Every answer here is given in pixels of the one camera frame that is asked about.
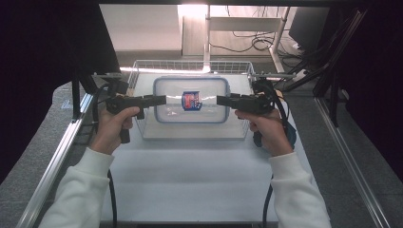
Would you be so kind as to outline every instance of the human hand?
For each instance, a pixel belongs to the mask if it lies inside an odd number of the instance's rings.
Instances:
[[[235,114],[250,122],[251,131],[261,133],[261,143],[271,152],[273,157],[293,152],[293,148],[284,133],[277,109],[261,116],[239,110],[236,110]]]
[[[132,116],[140,112],[138,107],[128,107],[117,115],[106,109],[101,112],[97,135],[90,148],[94,151],[111,155],[121,144],[119,136],[121,129],[133,127]]]

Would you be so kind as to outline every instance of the white wall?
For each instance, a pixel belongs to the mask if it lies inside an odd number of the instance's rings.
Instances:
[[[178,6],[100,5],[117,51],[181,50]]]

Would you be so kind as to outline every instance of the gray floor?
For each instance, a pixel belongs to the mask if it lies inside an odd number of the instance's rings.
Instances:
[[[292,43],[285,48],[292,50]],[[136,59],[201,60],[200,55],[178,53],[137,52],[118,53],[122,66],[131,66]],[[212,60],[250,61],[256,72],[275,72],[270,56],[231,55],[212,56]],[[301,141],[317,179],[317,183],[328,207],[333,227],[376,227],[368,208],[358,193],[345,161],[340,156],[328,127],[323,121],[314,98],[312,88],[316,81],[303,85],[284,97],[289,102]],[[15,227],[29,199],[44,174],[59,141],[70,123],[72,109],[70,84],[55,90],[53,105],[41,127],[29,144],[20,161],[14,166],[6,180],[0,185],[0,227]],[[391,227],[403,227],[403,184],[393,173],[380,153],[357,127],[345,109],[338,105],[339,130],[349,145],[366,181],[370,184],[381,204]],[[64,164],[66,168],[80,157],[88,139],[87,127],[81,130],[74,144],[77,154],[71,155]]]

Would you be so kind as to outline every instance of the aluminum rail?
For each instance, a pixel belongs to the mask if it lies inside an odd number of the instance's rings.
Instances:
[[[286,73],[267,73],[267,74],[252,74],[252,77],[255,78],[283,78],[283,79],[292,79],[292,78],[296,78],[297,75],[296,73],[293,74],[286,74]]]
[[[334,127],[332,124],[331,119],[329,118],[329,110],[327,105],[324,103],[323,99],[315,98],[315,102],[317,103],[317,107],[320,111],[320,114],[323,117],[326,125],[329,128],[330,133],[336,143],[336,146],[343,158],[344,162],[346,163],[347,169],[349,170],[353,181],[355,182],[356,188],[358,189],[359,194],[361,195],[362,199],[364,200],[365,205],[368,208],[368,211],[371,214],[371,217],[374,220],[376,227],[378,228],[387,228],[391,227],[390,223],[385,217],[385,213],[376,198],[374,191],[372,190],[369,183],[364,178],[361,170],[358,167],[358,164],[355,161],[355,158],[350,151],[349,146],[344,141],[344,138],[339,131],[338,128]]]
[[[21,228],[30,228],[33,226],[35,221],[38,218],[39,213],[41,212],[42,206],[48,196],[50,188],[54,183],[57,174],[60,170],[60,167],[67,156],[67,152],[70,149],[75,136],[77,135],[80,126],[83,123],[84,115],[88,110],[88,107],[91,103],[92,95],[86,94],[81,101],[81,115],[77,119],[75,123],[70,123],[67,127],[65,135],[60,141],[59,145],[56,148],[56,151],[48,165],[47,170],[45,171],[44,176],[42,176],[39,181],[38,186],[35,189],[32,197],[29,200],[29,203],[24,211],[22,217],[18,221],[16,227]]]
[[[281,20],[278,26],[278,30],[275,35],[275,40],[273,41],[273,45],[269,48],[270,55],[272,56],[273,63],[275,64],[276,70],[278,73],[284,72],[284,67],[282,66],[281,60],[278,57],[278,44],[281,41],[282,33],[284,32],[285,24],[287,23],[288,14],[290,13],[290,8],[285,8]]]

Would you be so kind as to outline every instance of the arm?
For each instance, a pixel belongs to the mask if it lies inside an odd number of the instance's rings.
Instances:
[[[288,143],[278,111],[275,109],[264,116],[238,110],[236,114],[250,121],[252,131],[260,131],[263,146],[272,154],[271,183],[276,195],[278,227],[331,227],[323,197]]]
[[[63,176],[55,202],[45,213],[40,228],[99,227],[101,210],[109,179],[106,177],[113,162],[112,152],[120,145],[119,132],[132,127],[131,116],[139,108],[127,108],[113,116],[101,113],[99,131],[90,148]]]

